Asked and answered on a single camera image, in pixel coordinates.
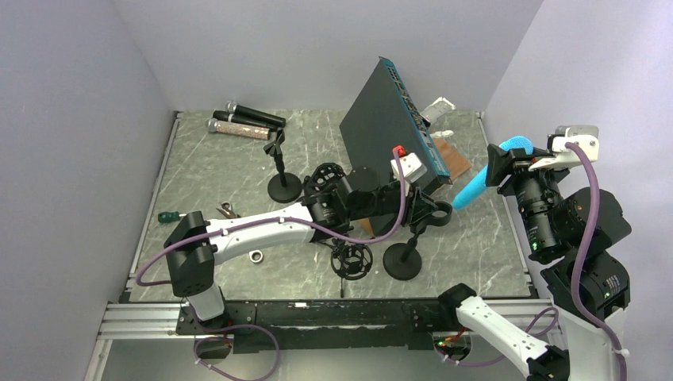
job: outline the table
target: table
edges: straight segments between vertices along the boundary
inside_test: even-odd
[[[206,219],[222,218],[215,208],[224,201],[243,215],[265,213],[284,207],[267,195],[267,182],[276,173],[266,156],[264,141],[207,133],[205,122],[212,110],[181,114],[168,154],[152,219],[144,235],[139,264],[163,248],[175,224],[161,225],[161,211],[186,213],[201,210]],[[288,172],[300,179],[324,162],[351,170],[341,140],[339,123],[347,110],[268,110],[287,119],[283,155]],[[466,157],[472,168],[439,189],[433,198],[450,202],[486,165],[486,144],[475,112],[454,110],[445,114],[431,132],[450,129],[447,142]],[[367,234],[358,224],[352,237]],[[407,228],[386,242],[373,244],[374,265],[361,280],[344,282],[345,298],[436,297],[452,285],[466,283],[488,297],[530,296],[527,268],[516,242],[502,197],[489,189],[464,210],[455,211],[452,222],[442,228],[428,227],[418,242],[423,258],[421,273],[400,282],[383,270],[383,251],[390,244],[406,242]],[[262,250],[264,261],[253,264],[247,256],[230,260],[215,270],[215,281],[228,299],[339,298],[341,281],[330,267],[329,249],[317,244],[288,244]],[[165,260],[146,273],[148,280],[168,279]],[[132,302],[179,300],[170,286],[134,286]]]

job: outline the wall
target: wall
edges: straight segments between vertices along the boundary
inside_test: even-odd
[[[0,2],[0,379],[82,379],[172,123],[108,1]]]
[[[544,2],[486,109],[494,142],[523,134],[544,147],[558,125],[601,128],[599,182],[617,196],[633,227],[610,249],[632,279],[630,379],[662,379],[673,351],[673,307],[663,302],[673,267],[671,15],[670,2]],[[585,186],[576,168],[561,191]]]
[[[177,110],[348,108],[377,56],[414,101],[484,110],[541,0],[115,0]]]

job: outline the cable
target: cable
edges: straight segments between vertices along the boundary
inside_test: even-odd
[[[398,167],[398,173],[403,174],[404,172],[402,171],[402,163],[400,162],[399,152],[397,150],[397,147],[395,147],[393,149],[393,157],[395,158],[395,164],[397,164],[397,167]],[[281,221],[284,220],[284,221],[289,221],[289,222],[297,222],[298,224],[302,224],[302,225],[308,225],[313,229],[320,230],[321,232],[323,232],[325,234],[328,234],[332,237],[338,238],[342,241],[350,242],[352,244],[375,244],[377,242],[382,242],[382,241],[387,240],[390,236],[393,235],[393,233],[395,233],[397,231],[397,229],[399,229],[399,227],[402,225],[402,219],[404,218],[404,212],[405,212],[404,208],[405,208],[405,206],[406,206],[406,181],[402,177],[402,179],[400,179],[400,206],[399,206],[398,217],[395,220],[395,223],[393,224],[393,227],[390,228],[390,231],[388,231],[388,233],[386,233],[386,234],[383,234],[381,237],[372,238],[370,240],[359,240],[359,239],[356,239],[356,238],[351,238],[351,237],[344,236],[344,235],[339,234],[337,232],[333,232],[332,230],[327,229],[323,226],[320,226],[320,225],[318,225],[318,224],[316,224],[312,221],[302,220],[301,218],[295,218],[295,217],[271,217],[271,218],[263,218],[263,219],[257,220],[257,221],[250,221],[250,222],[247,222],[245,224],[240,224],[240,225],[237,225],[237,226],[233,226],[231,228],[227,228],[227,233],[233,233],[233,232],[237,232],[239,230],[251,228],[253,226],[269,224],[269,223],[272,223],[272,222],[281,222]],[[182,241],[176,242],[176,243],[168,246],[167,248],[162,250],[159,254],[153,256],[140,270],[138,270],[138,272],[136,273],[136,284],[138,286],[142,286],[142,287],[156,286],[156,285],[160,285],[160,284],[171,284],[170,280],[156,280],[156,281],[152,281],[152,282],[144,282],[142,280],[142,278],[143,278],[144,273],[147,272],[147,270],[157,260],[159,260],[163,256],[167,255],[169,252],[172,252],[173,250],[176,250],[177,248],[180,248],[180,247],[184,246],[185,244],[189,244],[189,243],[192,243],[192,242],[195,242],[195,241],[200,241],[200,240],[203,240],[203,239],[206,239],[206,238],[221,236],[221,235],[224,235],[224,230],[223,229],[219,229],[219,230],[215,230],[214,232],[203,233],[203,234],[199,234],[197,236],[189,237],[187,239],[184,239]]]
[[[579,161],[584,167],[586,172],[586,177],[589,179],[589,193],[590,201],[589,205],[589,216],[586,219],[586,226],[584,228],[584,234],[582,235],[582,240],[579,243],[579,248],[577,249],[577,257],[575,258],[575,264],[572,267],[572,277],[570,281],[570,290],[572,295],[572,301],[575,304],[575,308],[591,323],[596,325],[598,328],[604,330],[614,349],[621,351],[621,342],[617,334],[607,325],[604,321],[601,321],[595,317],[586,307],[582,304],[582,299],[579,296],[579,279],[582,275],[582,269],[584,267],[584,261],[586,260],[586,254],[589,251],[589,245],[591,244],[591,238],[594,235],[596,229],[596,223],[598,221],[598,208],[601,202],[600,190],[598,186],[598,177],[596,176],[596,171],[594,171],[594,166],[591,165],[591,160],[586,156],[586,153],[577,145],[571,142],[566,143],[566,148],[572,150]],[[626,381],[626,358],[620,353],[615,353],[617,355],[617,362],[619,363],[619,380]]]
[[[559,322],[559,311],[555,307],[547,307],[544,310],[540,311],[537,315],[535,315],[535,317],[530,322],[530,324],[528,324],[528,327],[526,327],[525,331],[529,332],[533,328],[535,323],[537,323],[537,321],[540,320],[540,318],[542,318],[544,316],[544,314],[546,314],[549,311],[554,311],[554,318],[552,319],[552,322],[549,323],[547,328],[543,329],[539,333],[531,333],[531,335],[534,336],[534,337],[542,337],[542,336],[546,335],[547,332],[551,331],[556,326],[556,323]],[[440,351],[437,350],[436,347],[435,347],[435,352],[437,353],[437,355],[439,355],[439,357],[441,357],[441,359],[443,361],[446,360],[446,361],[449,361],[449,362],[451,362],[452,364],[454,364],[458,367],[466,367],[466,368],[489,367],[490,365],[497,364],[500,361],[503,361],[505,359],[505,355],[500,355],[500,356],[498,356],[498,357],[496,357],[492,360],[484,361],[482,363],[464,363],[463,361],[455,361],[455,360],[452,360],[451,358],[449,358],[447,356],[444,356]]]
[[[221,341],[221,340],[227,341],[228,339],[226,337],[206,337],[206,338],[203,338],[203,339],[197,341],[197,343],[194,345],[194,357],[196,358],[196,364],[201,364],[204,367],[208,368],[208,370],[215,371],[219,375],[223,375],[224,377],[226,377],[228,379],[232,379],[233,381],[264,381],[265,379],[268,379],[269,377],[271,377],[271,375],[274,374],[276,369],[278,369],[278,366],[280,364],[280,346],[278,344],[278,340],[275,338],[273,333],[271,333],[268,329],[265,329],[264,327],[260,327],[259,325],[254,325],[254,324],[239,324],[239,325],[231,325],[229,327],[224,327],[224,328],[220,328],[220,329],[210,329],[210,328],[207,328],[207,327],[203,326],[201,324],[201,322],[198,320],[198,317],[196,315],[196,310],[194,310],[194,307],[191,305],[191,303],[190,303],[190,308],[191,308],[192,316],[194,316],[194,322],[196,323],[196,325],[198,325],[198,327],[200,329],[203,329],[204,332],[207,332],[207,333],[226,333],[226,332],[232,331],[234,329],[252,328],[252,329],[257,329],[259,331],[262,331],[262,332],[266,333],[267,336],[269,336],[271,338],[271,341],[273,341],[274,346],[275,346],[275,362],[274,362],[273,367],[271,367],[271,370],[266,375],[263,375],[263,376],[259,377],[258,379],[250,379],[250,380],[239,379],[238,377],[230,375],[229,373],[221,370],[218,367],[214,367],[212,364],[208,364],[204,360],[201,360],[201,358],[198,356],[198,347],[201,346],[201,344],[203,344],[207,341]]]

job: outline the black microphone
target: black microphone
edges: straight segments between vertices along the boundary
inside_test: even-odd
[[[238,123],[239,125],[254,125],[255,127],[264,127],[265,129],[270,129],[271,131],[278,129],[278,127],[275,125],[270,125],[268,123],[264,123],[263,121],[257,121],[242,115],[230,114],[222,110],[215,110],[213,112],[213,117],[219,121],[228,121],[230,123]]]
[[[275,115],[263,113],[259,110],[254,110],[249,107],[241,106],[238,103],[231,101],[227,103],[227,111],[231,114],[240,115],[244,117],[249,117],[257,121],[263,121],[269,125],[275,125],[276,127],[285,127],[285,118],[277,117]]]

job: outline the round stand base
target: round stand base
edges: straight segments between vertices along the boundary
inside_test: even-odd
[[[421,254],[414,248],[409,253],[406,261],[402,262],[402,254],[407,244],[392,244],[383,253],[383,268],[388,275],[397,280],[410,280],[421,272]]]
[[[280,174],[277,174],[269,180],[269,185],[267,186],[269,197],[281,204],[293,202],[302,194],[302,182],[299,181],[299,177],[285,172],[285,180],[287,180],[287,187],[284,187],[280,183]]]

